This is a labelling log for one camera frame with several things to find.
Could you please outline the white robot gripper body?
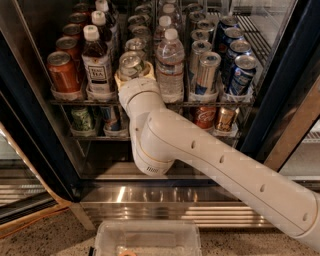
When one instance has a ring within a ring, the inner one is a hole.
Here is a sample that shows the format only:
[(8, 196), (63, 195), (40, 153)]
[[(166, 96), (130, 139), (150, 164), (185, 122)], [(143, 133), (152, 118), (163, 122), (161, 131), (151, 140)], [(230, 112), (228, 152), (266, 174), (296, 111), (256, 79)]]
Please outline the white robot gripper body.
[(119, 90), (119, 100), (128, 115), (140, 115), (165, 107), (157, 82), (150, 78), (125, 82)]

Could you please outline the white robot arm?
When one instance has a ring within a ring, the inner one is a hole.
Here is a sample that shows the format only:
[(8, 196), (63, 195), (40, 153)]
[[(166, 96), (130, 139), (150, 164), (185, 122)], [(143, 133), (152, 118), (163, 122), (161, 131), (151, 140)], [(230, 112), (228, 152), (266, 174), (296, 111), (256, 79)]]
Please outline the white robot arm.
[(320, 251), (320, 196), (168, 109), (150, 77), (116, 80), (133, 159), (149, 176), (180, 160), (218, 183), (283, 233)]

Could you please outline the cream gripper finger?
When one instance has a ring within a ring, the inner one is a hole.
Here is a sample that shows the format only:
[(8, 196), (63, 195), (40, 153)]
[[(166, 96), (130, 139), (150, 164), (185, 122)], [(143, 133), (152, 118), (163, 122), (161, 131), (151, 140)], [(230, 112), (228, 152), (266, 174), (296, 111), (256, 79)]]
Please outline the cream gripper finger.
[(153, 65), (148, 61), (145, 61), (144, 64), (145, 64), (145, 68), (143, 70), (143, 76), (145, 78), (150, 78), (150, 79), (155, 80), (155, 73), (154, 73)]
[(115, 72), (115, 74), (114, 74), (114, 79), (115, 79), (115, 82), (116, 82), (116, 85), (117, 85), (118, 90), (120, 90), (121, 87), (122, 87), (122, 85), (123, 85), (123, 82), (122, 82), (122, 80), (121, 80), (120, 77), (119, 77), (118, 71)]

